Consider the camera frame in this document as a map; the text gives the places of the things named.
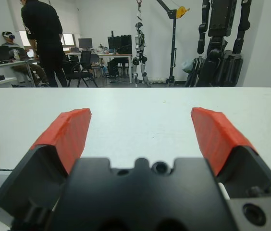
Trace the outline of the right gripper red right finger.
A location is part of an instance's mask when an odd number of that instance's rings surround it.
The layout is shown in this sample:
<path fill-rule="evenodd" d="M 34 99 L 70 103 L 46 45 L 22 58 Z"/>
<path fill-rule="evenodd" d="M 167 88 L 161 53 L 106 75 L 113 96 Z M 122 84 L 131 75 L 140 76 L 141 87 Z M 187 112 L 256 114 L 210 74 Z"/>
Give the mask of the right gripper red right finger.
<path fill-rule="evenodd" d="M 230 198 L 271 196 L 271 169 L 222 112 L 194 107 L 199 149 Z"/>

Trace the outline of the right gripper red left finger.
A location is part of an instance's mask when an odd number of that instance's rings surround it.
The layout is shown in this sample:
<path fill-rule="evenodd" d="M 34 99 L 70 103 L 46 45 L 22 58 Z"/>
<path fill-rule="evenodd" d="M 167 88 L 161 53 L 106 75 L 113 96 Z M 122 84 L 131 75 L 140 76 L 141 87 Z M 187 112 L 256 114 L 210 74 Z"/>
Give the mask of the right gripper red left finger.
<path fill-rule="evenodd" d="M 63 112 L 41 133 L 0 187 L 0 218 L 51 213 L 81 157 L 91 121 L 89 108 Z"/>

